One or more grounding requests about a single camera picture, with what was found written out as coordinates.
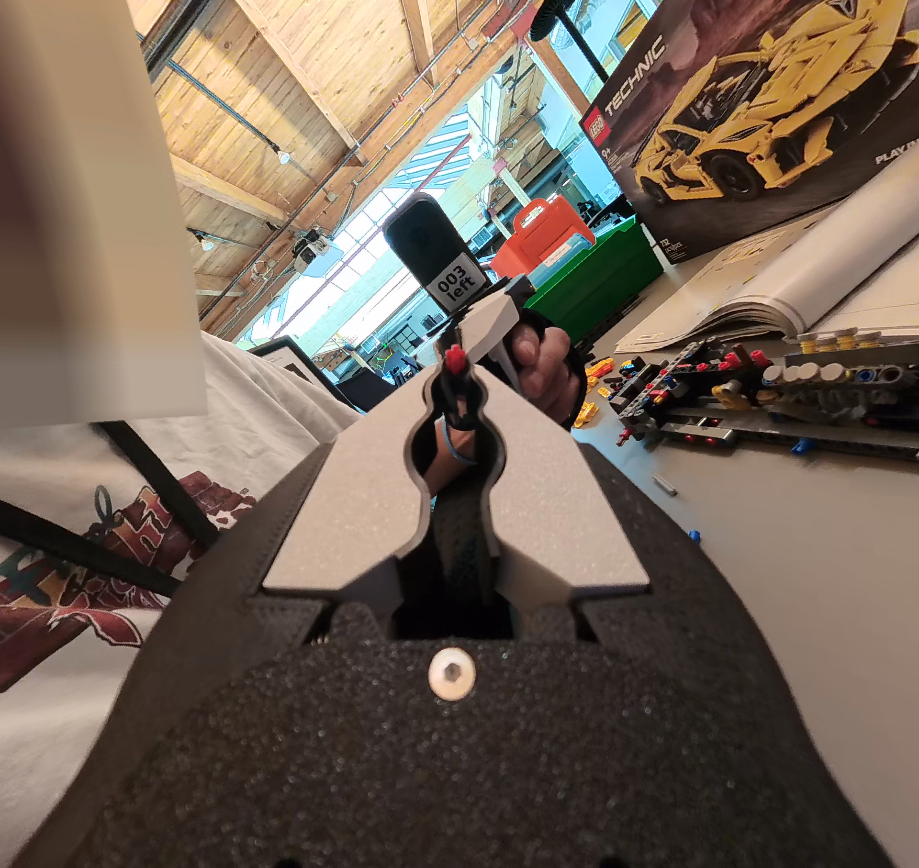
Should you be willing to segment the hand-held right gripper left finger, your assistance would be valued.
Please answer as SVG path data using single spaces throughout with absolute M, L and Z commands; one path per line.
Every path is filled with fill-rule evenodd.
M 270 594 L 319 601 L 307 640 L 324 640 L 348 602 L 394 616 L 397 637 L 449 633 L 435 498 L 413 456 L 437 374 L 424 369 L 339 435 L 265 575 Z

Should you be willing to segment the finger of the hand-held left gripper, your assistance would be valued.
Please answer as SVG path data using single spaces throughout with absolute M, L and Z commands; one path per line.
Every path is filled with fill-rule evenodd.
M 506 292 L 494 292 L 474 304 L 459 322 L 458 343 L 471 365 L 484 359 L 496 364 L 512 389 L 520 389 L 513 349 L 507 344 L 519 320 L 515 301 Z

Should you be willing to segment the pile of yellow lego pieces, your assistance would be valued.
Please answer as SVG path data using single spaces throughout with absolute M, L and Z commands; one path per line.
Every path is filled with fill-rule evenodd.
M 612 372 L 615 369 L 615 361 L 612 357 L 606 357 L 585 369 L 586 389 L 583 403 L 575 416 L 573 426 L 576 429 L 589 423 L 598 411 L 596 403 L 591 401 L 591 394 L 596 393 L 604 401 L 612 398 L 612 392 L 609 385 L 604 383 L 607 378 L 612 378 Z

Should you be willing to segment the lego car chassis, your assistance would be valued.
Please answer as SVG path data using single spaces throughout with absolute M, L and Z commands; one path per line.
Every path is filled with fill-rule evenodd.
M 756 441 L 798 457 L 917 461 L 917 341 L 877 333 L 805 341 L 777 357 L 710 337 L 669 358 L 628 358 L 606 398 L 621 428 L 616 445 L 731 451 Z

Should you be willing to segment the white instruction booklet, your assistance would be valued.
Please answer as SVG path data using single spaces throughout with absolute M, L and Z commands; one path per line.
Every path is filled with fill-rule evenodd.
M 838 205 L 724 247 L 616 344 L 649 353 L 716 335 L 917 334 L 917 147 Z

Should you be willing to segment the person's left forearm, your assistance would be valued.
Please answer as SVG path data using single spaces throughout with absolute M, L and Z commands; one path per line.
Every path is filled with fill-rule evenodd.
M 465 472 L 475 467 L 464 467 L 461 464 L 454 462 L 452 458 L 447 454 L 447 452 L 444 450 L 444 445 L 440 436 L 439 420 L 435 425 L 435 456 L 427 470 L 423 473 L 424 482 L 432 499 L 441 494 L 447 486 L 465 474 Z

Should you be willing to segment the lego set box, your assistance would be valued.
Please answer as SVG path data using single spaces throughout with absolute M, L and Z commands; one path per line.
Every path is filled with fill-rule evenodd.
M 581 126 L 675 264 L 917 142 L 918 0 L 661 0 Z

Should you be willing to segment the person's left hand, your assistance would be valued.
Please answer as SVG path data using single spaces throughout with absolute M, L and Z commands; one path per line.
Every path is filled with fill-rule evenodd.
M 571 340 L 557 327 L 541 335 L 527 323 L 517 323 L 511 333 L 511 350 L 519 364 L 518 380 L 523 395 L 559 425 L 582 402 L 580 384 L 567 363 Z

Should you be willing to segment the light blue wrapped package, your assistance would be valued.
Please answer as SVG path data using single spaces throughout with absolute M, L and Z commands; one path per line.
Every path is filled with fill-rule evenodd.
M 595 240 L 590 240 L 580 233 L 574 233 L 568 239 L 559 242 L 554 249 L 547 251 L 542 261 L 528 273 L 534 288 L 544 286 L 576 256 L 589 252 L 594 244 Z

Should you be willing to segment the green plastic bin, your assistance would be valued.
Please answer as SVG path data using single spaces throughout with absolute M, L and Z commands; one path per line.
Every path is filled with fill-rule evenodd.
M 629 297 L 641 294 L 663 267 L 640 221 L 631 217 L 600 235 L 527 301 L 526 307 L 568 333 L 575 345 Z

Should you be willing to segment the blue wristband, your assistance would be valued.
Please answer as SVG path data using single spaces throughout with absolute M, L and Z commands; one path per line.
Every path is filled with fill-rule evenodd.
M 440 422 L 440 436 L 444 450 L 452 460 L 464 467 L 474 467 L 475 459 L 475 432 L 453 427 L 448 419 L 443 416 Z

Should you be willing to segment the white ceiling device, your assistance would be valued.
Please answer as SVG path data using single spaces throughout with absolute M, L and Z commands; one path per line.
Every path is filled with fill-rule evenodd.
M 336 261 L 338 250 L 332 240 L 316 228 L 300 233 L 291 248 L 294 271 L 310 277 L 322 276 Z

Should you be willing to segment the white cloth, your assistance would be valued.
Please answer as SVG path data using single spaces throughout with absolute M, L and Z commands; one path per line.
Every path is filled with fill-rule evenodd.
M 357 414 L 322 386 L 201 336 L 207 414 L 131 426 L 209 521 L 229 529 Z M 2 432 L 1 494 L 178 579 L 204 552 L 158 489 L 89 424 Z M 2 537 L 2 866 L 73 781 L 166 604 Z

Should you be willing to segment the framed black white marker sign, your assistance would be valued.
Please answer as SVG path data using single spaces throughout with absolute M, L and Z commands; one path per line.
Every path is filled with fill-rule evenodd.
M 253 356 L 258 356 L 270 365 L 284 369 L 319 388 L 326 390 L 340 403 L 362 413 L 351 400 L 341 391 L 336 380 L 308 356 L 291 336 L 283 336 L 277 340 L 257 345 L 249 350 Z

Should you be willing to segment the black steel ceiling beam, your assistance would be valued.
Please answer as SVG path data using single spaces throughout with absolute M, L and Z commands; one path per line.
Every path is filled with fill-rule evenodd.
M 170 0 L 141 40 L 144 64 L 155 83 L 213 0 Z

